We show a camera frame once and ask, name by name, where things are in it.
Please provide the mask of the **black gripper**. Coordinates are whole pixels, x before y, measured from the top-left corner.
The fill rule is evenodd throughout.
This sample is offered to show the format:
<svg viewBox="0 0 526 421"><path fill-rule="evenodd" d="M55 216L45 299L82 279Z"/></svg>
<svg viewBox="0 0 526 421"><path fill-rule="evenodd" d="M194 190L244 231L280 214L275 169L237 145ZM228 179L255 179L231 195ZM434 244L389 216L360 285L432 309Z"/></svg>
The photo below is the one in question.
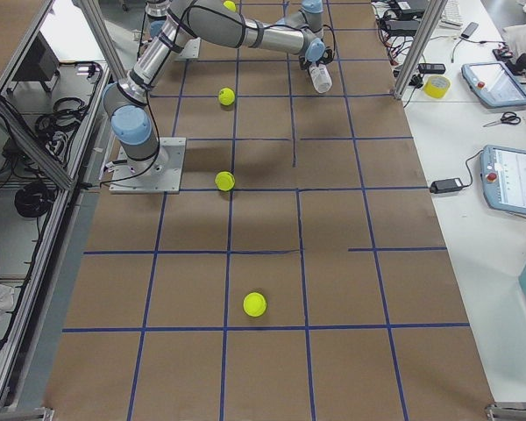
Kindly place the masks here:
<svg viewBox="0 0 526 421"><path fill-rule="evenodd" d="M312 65L319 66L321 64L328 65L333 61L333 50L331 47L327 46L321 58L316 61L310 61L306 59L303 55L298 57L299 65L301 70L309 70Z"/></svg>

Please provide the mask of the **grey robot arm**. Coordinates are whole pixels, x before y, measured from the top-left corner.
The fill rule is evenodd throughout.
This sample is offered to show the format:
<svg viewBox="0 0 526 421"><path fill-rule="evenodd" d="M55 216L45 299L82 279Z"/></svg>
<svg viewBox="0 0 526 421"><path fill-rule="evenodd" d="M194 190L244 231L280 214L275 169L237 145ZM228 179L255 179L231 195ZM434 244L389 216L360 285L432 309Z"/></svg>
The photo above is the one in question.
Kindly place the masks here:
<svg viewBox="0 0 526 421"><path fill-rule="evenodd" d="M304 1L296 13L272 24L247 18L221 1L169 2L165 21L150 45L126 76L103 92L103 107L126 154L130 179L160 172L168 160L146 109L164 67L176 61L192 39L233 49L245 46L295 54L303 70L325 66L334 56L323 41L320 1Z"/></svg>

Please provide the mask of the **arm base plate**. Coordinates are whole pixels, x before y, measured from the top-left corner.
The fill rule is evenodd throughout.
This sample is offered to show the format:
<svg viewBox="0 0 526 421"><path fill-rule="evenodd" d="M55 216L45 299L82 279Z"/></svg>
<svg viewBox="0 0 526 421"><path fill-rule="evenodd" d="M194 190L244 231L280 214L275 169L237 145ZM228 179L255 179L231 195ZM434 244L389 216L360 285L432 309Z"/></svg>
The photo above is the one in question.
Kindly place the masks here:
<svg viewBox="0 0 526 421"><path fill-rule="evenodd" d="M190 39L183 50L175 57L176 61L190 61L199 58L201 39Z"/></svg>
<svg viewBox="0 0 526 421"><path fill-rule="evenodd" d="M160 152L156 160L129 160L126 152L119 147L117 159L124 163L114 167L109 190L115 194L178 194L187 140L177 137L162 137Z"/></svg>

